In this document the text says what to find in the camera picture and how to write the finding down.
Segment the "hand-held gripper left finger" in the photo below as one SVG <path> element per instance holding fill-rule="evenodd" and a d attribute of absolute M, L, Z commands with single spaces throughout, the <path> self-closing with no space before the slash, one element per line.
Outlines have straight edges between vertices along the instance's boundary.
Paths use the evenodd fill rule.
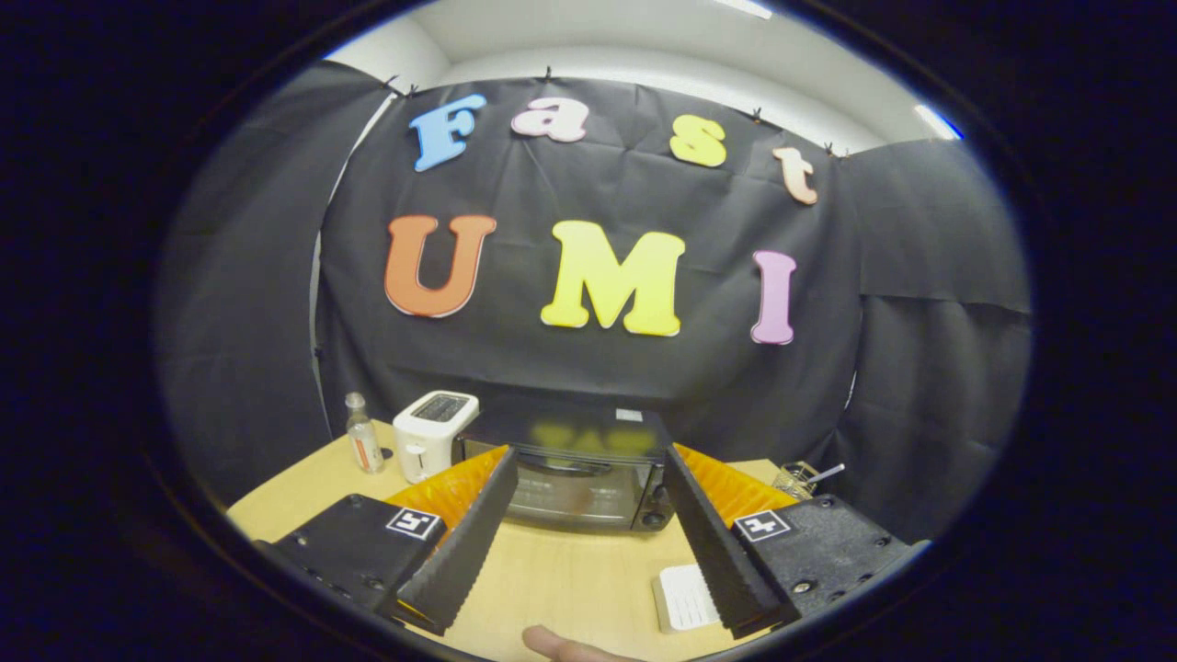
<path fill-rule="evenodd" d="M 496 446 L 387 499 L 350 494 L 254 545 L 322 595 L 443 635 L 483 571 L 517 485 L 517 450 Z"/>

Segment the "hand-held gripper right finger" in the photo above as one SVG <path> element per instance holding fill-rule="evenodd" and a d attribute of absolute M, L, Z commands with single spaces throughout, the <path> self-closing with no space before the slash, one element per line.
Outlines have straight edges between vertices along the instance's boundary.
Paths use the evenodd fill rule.
<path fill-rule="evenodd" d="M 734 638 L 832 611 L 925 550 L 845 499 L 794 497 L 679 444 L 666 450 L 663 483 Z"/>

